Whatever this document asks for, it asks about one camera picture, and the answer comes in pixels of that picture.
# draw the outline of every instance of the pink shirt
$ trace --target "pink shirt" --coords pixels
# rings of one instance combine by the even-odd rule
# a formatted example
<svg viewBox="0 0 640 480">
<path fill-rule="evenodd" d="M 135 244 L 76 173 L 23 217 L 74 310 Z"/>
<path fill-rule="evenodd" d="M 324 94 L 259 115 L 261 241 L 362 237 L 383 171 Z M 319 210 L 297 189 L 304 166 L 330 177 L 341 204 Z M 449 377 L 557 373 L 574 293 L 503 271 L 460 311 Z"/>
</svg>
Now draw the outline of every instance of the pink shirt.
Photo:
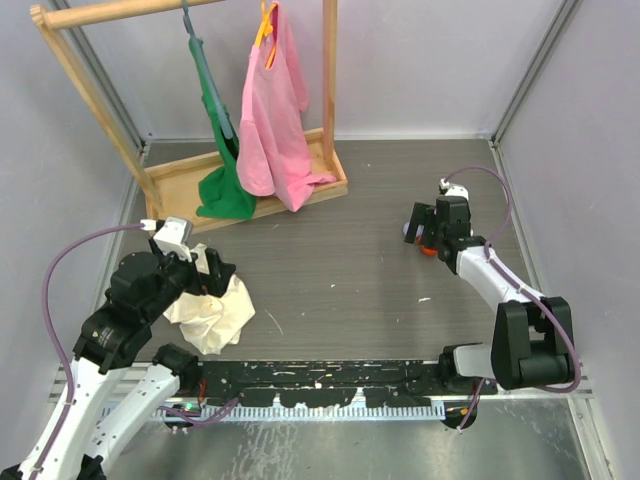
<svg viewBox="0 0 640 480">
<path fill-rule="evenodd" d="M 238 177 L 249 193 L 277 195 L 296 212 L 313 186 L 335 182 L 331 175 L 311 173 L 311 153 L 304 138 L 300 111 L 309 105 L 298 53 L 287 15 L 278 5 L 272 19 L 276 54 L 266 67 L 272 42 L 253 46 L 242 94 Z"/>
</svg>

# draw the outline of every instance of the gray floor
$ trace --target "gray floor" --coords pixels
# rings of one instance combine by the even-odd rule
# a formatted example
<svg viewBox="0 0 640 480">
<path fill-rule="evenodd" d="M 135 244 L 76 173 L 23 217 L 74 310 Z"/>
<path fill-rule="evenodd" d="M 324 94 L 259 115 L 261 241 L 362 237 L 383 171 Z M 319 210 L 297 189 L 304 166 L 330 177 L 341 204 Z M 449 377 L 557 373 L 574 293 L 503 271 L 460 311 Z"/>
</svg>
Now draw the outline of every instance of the gray floor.
<svg viewBox="0 0 640 480">
<path fill-rule="evenodd" d="M 149 423 L 110 480 L 581 480 L 565 400 L 486 400 L 463 434 L 439 422 Z"/>
<path fill-rule="evenodd" d="M 211 149 L 156 144 L 148 165 Z M 347 196 L 192 237 L 238 265 L 256 308 L 240 344 L 211 358 L 435 359 L 444 345 L 489 341 L 494 319 L 476 292 L 401 235 L 413 202 L 433 203 L 441 177 L 466 165 L 495 167 L 487 142 L 338 142 L 336 150 L 349 178 Z M 470 191 L 474 231 L 488 236 L 505 211 L 499 185 L 482 173 L 456 181 Z M 132 219 L 144 216 L 140 193 Z M 123 254 L 147 249 L 143 234 L 126 234 Z M 512 229 L 497 250 L 527 278 Z M 168 342 L 197 353 L 177 326 L 160 319 L 138 360 L 150 360 Z"/>
</svg>

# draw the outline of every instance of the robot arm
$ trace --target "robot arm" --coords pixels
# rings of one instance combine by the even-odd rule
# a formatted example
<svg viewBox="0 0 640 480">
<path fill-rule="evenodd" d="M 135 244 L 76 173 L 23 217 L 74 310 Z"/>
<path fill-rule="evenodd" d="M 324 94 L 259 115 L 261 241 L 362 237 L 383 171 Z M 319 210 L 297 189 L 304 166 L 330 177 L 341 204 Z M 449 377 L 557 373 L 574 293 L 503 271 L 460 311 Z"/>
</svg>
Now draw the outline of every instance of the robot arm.
<svg viewBox="0 0 640 480">
<path fill-rule="evenodd" d="M 74 397 L 66 389 L 38 443 L 22 464 L 0 479 L 99 479 L 153 411 L 199 378 L 197 357 L 175 346 L 160 349 L 145 378 L 96 426 L 104 404 L 151 338 L 151 325 L 184 292 L 221 297 L 235 273 L 210 248 L 198 258 L 186 246 L 187 220 L 170 217 L 150 239 L 149 252 L 127 255 L 111 277 L 107 301 L 82 325 L 73 349 Z M 58 421 L 66 413 L 61 426 Z M 46 458 L 43 450 L 55 436 Z"/>
<path fill-rule="evenodd" d="M 436 205 L 416 203 L 405 242 L 435 251 L 451 272 L 466 280 L 496 315 L 492 344 L 453 345 L 444 348 L 440 370 L 445 381 L 459 377 L 492 378 L 505 389 L 570 382 L 574 370 L 566 345 L 529 298 L 539 299 L 573 339 L 571 310 L 560 298 L 546 298 L 527 286 L 500 261 L 486 240 L 471 230 L 469 195 L 460 185 L 440 183 Z M 498 272 L 500 268 L 505 276 Z M 526 290 L 529 296 L 523 295 Z M 543 339 L 531 338 L 531 330 Z"/>
</svg>

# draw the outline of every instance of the cable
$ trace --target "cable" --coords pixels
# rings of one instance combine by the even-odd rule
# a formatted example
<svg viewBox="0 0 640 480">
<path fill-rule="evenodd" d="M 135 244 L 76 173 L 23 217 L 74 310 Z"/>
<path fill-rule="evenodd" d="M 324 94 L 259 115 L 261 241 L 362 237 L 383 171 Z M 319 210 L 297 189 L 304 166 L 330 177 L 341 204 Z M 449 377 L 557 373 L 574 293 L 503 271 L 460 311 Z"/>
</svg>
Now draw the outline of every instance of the cable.
<svg viewBox="0 0 640 480">
<path fill-rule="evenodd" d="M 500 225 L 500 227 L 498 227 L 498 229 L 489 236 L 486 243 L 484 244 L 485 257 L 488 259 L 489 264 L 495 269 L 496 272 L 498 272 L 498 274 L 500 274 L 502 278 L 504 278 L 509 283 L 509 285 L 511 285 L 516 290 L 519 290 L 523 296 L 525 296 L 528 300 L 533 302 L 534 305 L 538 307 L 542 313 L 544 313 L 545 317 L 549 319 L 549 321 L 553 325 L 553 328 L 556 329 L 556 331 L 560 335 L 560 338 L 566 345 L 567 350 L 569 351 L 569 358 L 571 359 L 571 363 L 573 365 L 573 370 L 574 370 L 574 377 L 571 384 L 569 384 L 566 387 L 556 388 L 556 387 L 546 386 L 546 387 L 539 387 L 539 389 L 544 390 L 546 392 L 552 392 L 552 393 L 572 392 L 576 388 L 578 388 L 578 386 L 580 385 L 580 381 L 582 380 L 582 370 L 580 368 L 580 359 L 578 358 L 578 352 L 576 352 L 575 347 L 571 343 L 571 339 L 569 338 L 569 335 L 567 335 L 567 332 L 564 330 L 564 328 L 562 328 L 562 325 L 560 325 L 560 322 L 558 321 L 556 316 L 551 312 L 551 310 L 549 310 L 546 307 L 546 305 L 540 301 L 539 298 L 537 298 L 535 295 L 529 292 L 529 290 L 526 288 L 527 285 L 524 285 L 524 284 L 520 285 L 511 275 L 509 275 L 498 264 L 498 262 L 496 262 L 494 259 L 491 258 L 491 251 L 489 250 L 491 245 L 493 244 L 494 240 L 498 238 L 498 236 L 504 231 L 507 225 L 509 225 L 509 220 L 511 219 L 511 210 L 513 208 L 513 197 L 511 196 L 511 191 L 509 190 L 507 183 L 498 174 L 498 172 L 496 172 L 495 170 L 492 170 L 491 168 L 482 167 L 480 165 L 472 165 L 469 167 L 464 167 L 459 170 L 456 170 L 450 173 L 444 180 L 445 182 L 448 182 L 459 173 L 466 172 L 468 170 L 481 170 L 495 177 L 502 185 L 502 188 L 504 189 L 505 195 L 507 197 L 507 212 L 505 214 L 504 221 L 502 222 L 502 225 Z"/>
<path fill-rule="evenodd" d="M 53 327 L 53 321 L 51 320 L 51 312 L 49 311 L 49 283 L 51 283 L 51 276 L 53 275 L 53 271 L 55 270 L 60 260 L 62 260 L 69 252 L 79 247 L 83 243 L 88 242 L 89 240 L 93 240 L 94 238 L 101 237 L 103 235 L 108 235 L 114 232 L 120 232 L 122 230 L 136 230 L 138 228 L 143 227 L 142 223 L 134 223 L 129 225 L 120 225 L 117 227 L 105 228 L 104 230 L 100 230 L 98 232 L 92 233 L 91 235 L 87 235 L 86 237 L 81 238 L 73 242 L 71 245 L 63 249 L 56 257 L 53 259 L 47 271 L 44 275 L 44 281 L 42 282 L 42 292 L 41 292 L 41 303 L 42 303 L 42 315 L 44 316 L 44 325 L 47 328 L 47 333 L 49 334 L 49 338 L 51 339 L 51 343 L 53 344 L 53 348 L 56 350 L 56 354 L 62 363 L 62 369 L 64 370 L 64 376 L 67 380 L 67 397 L 65 399 L 64 407 L 62 407 L 62 413 L 56 422 L 55 427 L 51 432 L 51 436 L 45 443 L 38 460 L 33 465 L 33 471 L 29 476 L 29 480 L 34 480 L 38 474 L 40 473 L 40 469 L 42 468 L 42 464 L 47 459 L 47 455 L 51 451 L 56 438 L 60 434 L 60 430 L 62 430 L 62 426 L 69 416 L 69 410 L 71 409 L 71 402 L 73 402 L 73 396 L 75 395 L 75 382 L 73 380 L 73 374 L 71 373 L 71 364 L 67 359 L 67 356 L 64 352 L 64 348 L 60 344 L 60 340 L 58 339 L 58 335 L 56 334 L 55 328 Z"/>
<path fill-rule="evenodd" d="M 167 413 L 170 413 L 171 415 L 181 418 L 185 422 L 191 423 L 193 425 L 193 427 L 191 428 L 195 429 L 195 428 L 208 427 L 210 425 L 215 425 L 216 423 L 220 423 L 225 417 L 227 417 L 229 414 L 231 414 L 231 412 L 233 412 L 233 409 L 238 406 L 238 403 L 240 403 L 240 401 L 237 398 L 230 400 L 222 408 L 220 408 L 220 410 L 218 410 L 216 413 L 211 415 L 206 420 L 194 420 L 190 416 L 186 415 L 184 412 L 181 412 L 180 410 L 176 410 L 175 408 L 162 406 L 159 408 L 159 410 L 163 410 Z"/>
<path fill-rule="evenodd" d="M 482 387 L 484 387 L 484 382 L 486 381 L 487 381 L 486 378 L 480 379 L 480 383 L 476 387 L 476 392 L 473 394 L 471 405 L 469 405 L 469 408 L 467 409 L 467 413 L 465 413 L 464 417 L 462 418 L 462 421 L 460 422 L 460 425 L 458 425 L 458 428 L 457 428 L 458 432 L 462 433 L 462 429 L 469 421 L 469 418 L 471 417 L 473 409 L 478 406 L 478 403 L 480 403 L 480 390 L 482 390 Z"/>
</svg>

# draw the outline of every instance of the white cloth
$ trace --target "white cloth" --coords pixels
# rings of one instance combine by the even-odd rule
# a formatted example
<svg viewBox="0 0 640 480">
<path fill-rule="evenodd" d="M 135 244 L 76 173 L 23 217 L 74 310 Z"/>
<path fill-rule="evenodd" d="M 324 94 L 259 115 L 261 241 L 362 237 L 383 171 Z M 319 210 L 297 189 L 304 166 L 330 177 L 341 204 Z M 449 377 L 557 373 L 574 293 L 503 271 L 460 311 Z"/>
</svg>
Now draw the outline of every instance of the white cloth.
<svg viewBox="0 0 640 480">
<path fill-rule="evenodd" d="M 219 355 L 224 346 L 240 341 L 242 327 L 255 313 L 247 287 L 233 275 L 222 298 L 183 293 L 164 315 L 180 324 L 184 339 L 203 355 Z"/>
</svg>

